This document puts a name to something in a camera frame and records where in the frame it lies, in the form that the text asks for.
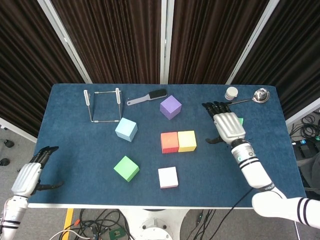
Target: black bristles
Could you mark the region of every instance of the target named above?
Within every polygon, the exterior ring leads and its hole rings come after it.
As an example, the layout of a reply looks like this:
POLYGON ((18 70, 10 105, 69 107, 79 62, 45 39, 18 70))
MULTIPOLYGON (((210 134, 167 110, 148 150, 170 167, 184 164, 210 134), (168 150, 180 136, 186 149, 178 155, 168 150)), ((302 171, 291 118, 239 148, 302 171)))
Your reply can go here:
POLYGON ((149 92, 150 99, 159 99, 167 96, 167 90, 166 89, 159 89, 155 91, 149 92))

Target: small white jar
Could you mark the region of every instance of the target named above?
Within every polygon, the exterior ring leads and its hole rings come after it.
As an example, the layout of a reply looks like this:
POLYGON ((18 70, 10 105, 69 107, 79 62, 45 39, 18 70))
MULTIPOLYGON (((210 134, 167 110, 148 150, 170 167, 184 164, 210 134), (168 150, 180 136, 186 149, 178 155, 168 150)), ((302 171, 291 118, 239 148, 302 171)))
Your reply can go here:
POLYGON ((228 89, 225 92, 225 99, 231 101, 234 98, 238 96, 238 89, 236 89, 234 86, 228 87, 228 89))

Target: brush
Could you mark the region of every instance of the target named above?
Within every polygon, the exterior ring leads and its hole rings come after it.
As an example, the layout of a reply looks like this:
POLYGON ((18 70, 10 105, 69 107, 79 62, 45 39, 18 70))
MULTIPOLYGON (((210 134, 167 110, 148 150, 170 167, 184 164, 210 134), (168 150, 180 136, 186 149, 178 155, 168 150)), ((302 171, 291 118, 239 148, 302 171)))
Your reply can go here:
POLYGON ((151 100, 155 100, 155 99, 164 98, 166 96, 167 96, 167 90, 163 88, 163 89, 159 89, 159 90, 155 90, 155 91, 150 91, 147 95, 145 95, 143 97, 129 100, 126 102, 126 104, 128 106, 130 106, 130 105, 142 103, 145 101, 151 101, 151 100))

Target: purple cube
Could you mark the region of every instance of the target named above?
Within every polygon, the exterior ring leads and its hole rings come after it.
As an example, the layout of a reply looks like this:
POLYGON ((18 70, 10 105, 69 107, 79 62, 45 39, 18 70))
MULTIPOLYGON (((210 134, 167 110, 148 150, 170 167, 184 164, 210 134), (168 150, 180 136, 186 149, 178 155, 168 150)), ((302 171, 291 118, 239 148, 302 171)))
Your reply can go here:
POLYGON ((160 103, 160 112, 162 112, 167 119, 171 120, 180 113, 181 106, 182 104, 171 95, 160 103))

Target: white machine base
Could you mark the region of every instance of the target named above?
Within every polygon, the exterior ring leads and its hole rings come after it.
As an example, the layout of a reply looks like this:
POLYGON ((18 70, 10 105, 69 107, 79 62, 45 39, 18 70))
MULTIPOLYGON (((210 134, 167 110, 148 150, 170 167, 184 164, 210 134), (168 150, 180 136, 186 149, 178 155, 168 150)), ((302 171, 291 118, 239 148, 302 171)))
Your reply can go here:
POLYGON ((180 228, 189 209, 120 209, 136 240, 180 240, 180 228))

